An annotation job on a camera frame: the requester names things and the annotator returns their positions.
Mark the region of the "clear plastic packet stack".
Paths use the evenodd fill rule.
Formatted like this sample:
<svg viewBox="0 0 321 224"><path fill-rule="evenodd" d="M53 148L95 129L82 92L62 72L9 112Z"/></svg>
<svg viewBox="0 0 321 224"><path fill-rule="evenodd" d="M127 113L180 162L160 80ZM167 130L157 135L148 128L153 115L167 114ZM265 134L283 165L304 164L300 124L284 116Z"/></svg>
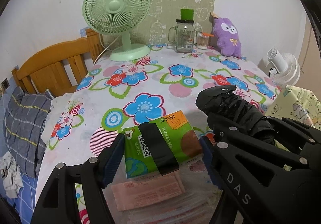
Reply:
<svg viewBox="0 0 321 224"><path fill-rule="evenodd" d="M138 209L117 212L118 223L209 223L221 191L214 185L201 157L181 165L185 193Z"/></svg>

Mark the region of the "purple plush toy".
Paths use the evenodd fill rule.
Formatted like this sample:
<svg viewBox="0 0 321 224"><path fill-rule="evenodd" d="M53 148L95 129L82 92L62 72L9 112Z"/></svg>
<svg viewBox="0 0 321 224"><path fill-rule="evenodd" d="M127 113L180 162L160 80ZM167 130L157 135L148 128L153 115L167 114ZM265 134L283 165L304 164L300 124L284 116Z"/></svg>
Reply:
<svg viewBox="0 0 321 224"><path fill-rule="evenodd" d="M220 53L226 57L241 58L241 42L236 27L228 18L215 18L213 34Z"/></svg>

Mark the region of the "cotton swab container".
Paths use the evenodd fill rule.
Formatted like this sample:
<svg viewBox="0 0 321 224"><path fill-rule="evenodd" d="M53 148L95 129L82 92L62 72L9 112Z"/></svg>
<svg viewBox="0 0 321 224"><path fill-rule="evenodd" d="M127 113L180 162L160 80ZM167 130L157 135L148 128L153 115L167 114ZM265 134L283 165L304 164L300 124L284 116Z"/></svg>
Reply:
<svg viewBox="0 0 321 224"><path fill-rule="evenodd" d="M214 37L213 34L205 32L196 32L196 47L201 50L206 50L209 46L211 38Z"/></svg>

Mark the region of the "green cylinder cap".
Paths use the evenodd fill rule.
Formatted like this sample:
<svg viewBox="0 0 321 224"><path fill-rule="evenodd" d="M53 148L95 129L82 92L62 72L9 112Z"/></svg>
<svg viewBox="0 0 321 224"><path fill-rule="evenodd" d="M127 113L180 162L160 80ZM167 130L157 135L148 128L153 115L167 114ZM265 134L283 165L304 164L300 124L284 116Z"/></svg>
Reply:
<svg viewBox="0 0 321 224"><path fill-rule="evenodd" d="M180 10L181 20L193 21L194 20L194 10L193 9L181 9Z"/></svg>

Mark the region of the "grey plaid pillow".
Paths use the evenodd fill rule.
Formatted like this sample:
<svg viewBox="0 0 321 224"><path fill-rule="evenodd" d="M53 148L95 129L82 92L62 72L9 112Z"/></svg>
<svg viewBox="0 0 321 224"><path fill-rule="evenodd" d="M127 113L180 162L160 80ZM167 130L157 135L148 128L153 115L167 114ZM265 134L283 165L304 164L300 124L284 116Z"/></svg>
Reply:
<svg viewBox="0 0 321 224"><path fill-rule="evenodd" d="M46 144L41 139L51 109L45 94L28 94L16 87L4 115L4 141L20 170L31 178L39 175Z"/></svg>

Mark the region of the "blue checked bedsheet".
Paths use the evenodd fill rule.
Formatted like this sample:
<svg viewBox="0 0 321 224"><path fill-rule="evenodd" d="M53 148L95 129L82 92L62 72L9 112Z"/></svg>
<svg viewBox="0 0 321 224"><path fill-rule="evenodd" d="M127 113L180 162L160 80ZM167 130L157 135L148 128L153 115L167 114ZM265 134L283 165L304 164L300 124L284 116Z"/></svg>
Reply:
<svg viewBox="0 0 321 224"><path fill-rule="evenodd" d="M20 188L18 198L11 199L7 197L5 191L2 195L7 200L7 202L14 207L18 213L22 223L30 223L33 215L33 211L36 205L35 193L37 189L37 178L31 178L24 173L21 175L23 187Z"/></svg>

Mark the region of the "glass mason jar mug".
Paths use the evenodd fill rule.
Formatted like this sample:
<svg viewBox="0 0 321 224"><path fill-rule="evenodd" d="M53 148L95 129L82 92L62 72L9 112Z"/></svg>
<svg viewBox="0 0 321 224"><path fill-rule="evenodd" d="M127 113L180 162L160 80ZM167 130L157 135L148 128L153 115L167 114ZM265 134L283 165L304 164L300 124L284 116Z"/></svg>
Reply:
<svg viewBox="0 0 321 224"><path fill-rule="evenodd" d="M168 31L168 42L177 53L192 53L195 28L193 20L176 19L176 25Z"/></svg>

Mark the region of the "pink mask package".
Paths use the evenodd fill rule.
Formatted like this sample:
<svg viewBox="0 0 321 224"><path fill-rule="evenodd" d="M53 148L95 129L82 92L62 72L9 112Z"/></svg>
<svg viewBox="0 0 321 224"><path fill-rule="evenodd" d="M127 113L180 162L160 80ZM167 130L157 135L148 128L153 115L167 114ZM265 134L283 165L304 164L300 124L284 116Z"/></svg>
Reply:
<svg viewBox="0 0 321 224"><path fill-rule="evenodd" d="M172 199L186 192L179 173L172 172L143 182L124 182L112 186L119 211L142 208Z"/></svg>

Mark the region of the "wooden bed headboard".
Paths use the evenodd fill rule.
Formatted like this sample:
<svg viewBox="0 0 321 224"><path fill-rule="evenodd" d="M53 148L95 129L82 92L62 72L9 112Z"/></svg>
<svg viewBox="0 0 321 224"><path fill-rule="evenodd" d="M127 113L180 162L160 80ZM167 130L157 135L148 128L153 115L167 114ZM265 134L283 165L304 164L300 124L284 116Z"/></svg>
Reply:
<svg viewBox="0 0 321 224"><path fill-rule="evenodd" d="M87 75L84 54L96 60L102 53L99 33L86 29L86 37L49 46L14 68L15 83L29 94L49 90L55 96L73 93Z"/></svg>

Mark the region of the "white small fan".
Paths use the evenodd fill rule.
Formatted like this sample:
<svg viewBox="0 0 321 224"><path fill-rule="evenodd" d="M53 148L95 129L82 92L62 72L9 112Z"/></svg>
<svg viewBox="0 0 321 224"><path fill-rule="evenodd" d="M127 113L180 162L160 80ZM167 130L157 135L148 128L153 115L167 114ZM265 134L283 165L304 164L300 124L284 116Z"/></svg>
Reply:
<svg viewBox="0 0 321 224"><path fill-rule="evenodd" d="M266 57L260 60L258 67L281 89L296 85L301 74L296 57L290 53L281 53L276 48L267 52Z"/></svg>

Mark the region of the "floral tablecloth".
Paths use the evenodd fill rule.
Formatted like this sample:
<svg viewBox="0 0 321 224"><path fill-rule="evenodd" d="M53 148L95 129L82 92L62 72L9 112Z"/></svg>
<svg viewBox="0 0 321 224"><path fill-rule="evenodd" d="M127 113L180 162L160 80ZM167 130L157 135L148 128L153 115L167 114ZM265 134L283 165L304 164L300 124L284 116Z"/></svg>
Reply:
<svg viewBox="0 0 321 224"><path fill-rule="evenodd" d="M36 194L40 195L58 163L78 165L98 156L116 135L176 111L182 111L196 136L212 136L206 116L195 105L203 89L233 84L236 94L264 112L279 88L246 58L223 57L214 50L179 54L154 47L149 55L127 62L106 57L93 67L73 93L65 113L54 126L40 168ZM127 178L123 158L112 184L104 190L117 221L112 186L152 179L157 172Z"/></svg>

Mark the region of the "wall socket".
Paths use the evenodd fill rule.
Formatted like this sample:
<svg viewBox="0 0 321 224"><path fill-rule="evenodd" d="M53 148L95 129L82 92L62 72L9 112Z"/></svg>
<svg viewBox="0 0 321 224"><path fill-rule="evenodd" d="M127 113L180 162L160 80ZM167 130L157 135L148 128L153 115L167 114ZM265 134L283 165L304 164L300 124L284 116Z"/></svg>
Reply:
<svg viewBox="0 0 321 224"><path fill-rule="evenodd" d="M2 86L4 91L10 86L9 81L8 81L7 78L3 80L3 82L1 83L1 86Z"/></svg>

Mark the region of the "green desk fan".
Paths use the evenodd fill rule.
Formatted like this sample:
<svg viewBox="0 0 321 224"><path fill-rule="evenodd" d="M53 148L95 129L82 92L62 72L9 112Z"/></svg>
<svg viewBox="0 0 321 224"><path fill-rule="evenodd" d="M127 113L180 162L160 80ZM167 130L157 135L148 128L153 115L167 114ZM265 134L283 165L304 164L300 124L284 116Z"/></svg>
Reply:
<svg viewBox="0 0 321 224"><path fill-rule="evenodd" d="M111 52L112 61L130 61L150 53L144 44L131 43L130 31L146 18L151 0L84 0L82 11L88 26L104 35L120 35L122 46Z"/></svg>

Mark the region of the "green patterned board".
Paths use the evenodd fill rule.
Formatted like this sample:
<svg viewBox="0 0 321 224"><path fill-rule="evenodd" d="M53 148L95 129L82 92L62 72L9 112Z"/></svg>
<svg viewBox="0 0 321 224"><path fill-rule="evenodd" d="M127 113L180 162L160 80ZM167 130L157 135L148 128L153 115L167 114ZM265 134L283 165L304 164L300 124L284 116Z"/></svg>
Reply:
<svg viewBox="0 0 321 224"><path fill-rule="evenodd" d="M131 43L161 45L168 43L168 31L181 17L181 9L192 9L196 31L212 30L211 13L215 0L151 0L146 18L130 31Z"/></svg>

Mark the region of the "crumpled white grey cloth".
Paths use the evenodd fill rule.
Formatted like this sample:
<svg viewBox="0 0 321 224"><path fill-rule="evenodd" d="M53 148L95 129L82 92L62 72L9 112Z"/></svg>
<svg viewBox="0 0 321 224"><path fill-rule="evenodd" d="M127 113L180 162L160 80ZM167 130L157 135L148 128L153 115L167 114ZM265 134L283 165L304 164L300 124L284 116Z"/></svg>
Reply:
<svg viewBox="0 0 321 224"><path fill-rule="evenodd" d="M20 172L14 157L8 151L1 157L1 178L5 194L10 199L17 199L20 190L24 187Z"/></svg>

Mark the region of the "white blanket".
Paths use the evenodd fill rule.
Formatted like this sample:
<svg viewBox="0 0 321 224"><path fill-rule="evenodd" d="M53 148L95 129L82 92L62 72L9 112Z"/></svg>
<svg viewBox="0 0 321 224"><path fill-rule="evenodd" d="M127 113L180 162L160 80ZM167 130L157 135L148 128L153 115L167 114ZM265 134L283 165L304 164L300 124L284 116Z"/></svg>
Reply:
<svg viewBox="0 0 321 224"><path fill-rule="evenodd" d="M41 140L46 144L46 146L49 143L56 122L60 118L61 114L65 113L72 95L72 93L66 93L62 96L58 96L52 99L50 112L47 115L44 130L40 137Z"/></svg>

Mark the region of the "green tissue pack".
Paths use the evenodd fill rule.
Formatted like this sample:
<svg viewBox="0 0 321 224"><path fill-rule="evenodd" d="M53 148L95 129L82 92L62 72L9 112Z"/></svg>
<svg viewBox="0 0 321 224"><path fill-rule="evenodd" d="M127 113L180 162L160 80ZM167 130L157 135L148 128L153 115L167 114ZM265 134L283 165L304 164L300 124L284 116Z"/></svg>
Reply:
<svg viewBox="0 0 321 224"><path fill-rule="evenodd" d="M182 111L126 128L125 167L127 178L158 172L174 172L202 153L192 126Z"/></svg>

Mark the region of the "black plastic bag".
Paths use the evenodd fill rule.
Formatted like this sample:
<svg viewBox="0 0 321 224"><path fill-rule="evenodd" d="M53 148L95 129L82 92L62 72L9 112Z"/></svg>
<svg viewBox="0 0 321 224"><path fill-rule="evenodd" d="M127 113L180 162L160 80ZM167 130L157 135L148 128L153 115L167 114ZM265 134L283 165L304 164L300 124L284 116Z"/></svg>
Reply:
<svg viewBox="0 0 321 224"><path fill-rule="evenodd" d="M235 94L234 85L223 85L199 92L196 106L207 116L207 124L214 133L224 123L241 133L274 145L274 129L268 119L254 105Z"/></svg>

